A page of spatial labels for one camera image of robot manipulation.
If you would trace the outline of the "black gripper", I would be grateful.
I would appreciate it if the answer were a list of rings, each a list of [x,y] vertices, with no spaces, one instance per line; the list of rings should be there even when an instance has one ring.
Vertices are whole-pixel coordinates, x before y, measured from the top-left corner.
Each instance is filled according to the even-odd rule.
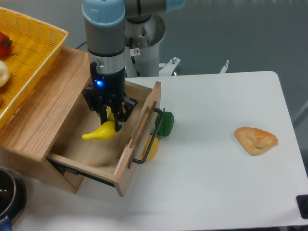
[[[100,124],[107,121],[107,107],[111,108],[114,116],[115,131],[119,132],[122,120],[128,120],[137,101],[130,98],[125,101],[125,69],[113,74],[97,72],[98,64],[90,63],[91,84],[82,90],[82,94],[91,111],[100,117]]]

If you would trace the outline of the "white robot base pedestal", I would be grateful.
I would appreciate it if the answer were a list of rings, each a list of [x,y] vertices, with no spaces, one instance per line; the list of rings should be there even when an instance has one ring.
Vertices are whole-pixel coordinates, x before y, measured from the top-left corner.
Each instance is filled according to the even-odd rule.
[[[157,14],[125,20],[126,77],[158,77],[176,74],[180,58],[160,62],[160,43],[166,34],[163,19]]]

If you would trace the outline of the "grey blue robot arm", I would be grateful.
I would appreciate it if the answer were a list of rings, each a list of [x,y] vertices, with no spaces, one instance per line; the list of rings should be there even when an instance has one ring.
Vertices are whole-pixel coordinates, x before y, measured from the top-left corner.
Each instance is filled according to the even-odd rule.
[[[86,0],[85,19],[91,84],[83,90],[104,124],[107,110],[119,131],[137,101],[125,93],[127,77],[159,76],[159,45],[166,33],[160,12],[184,7],[183,0]]]

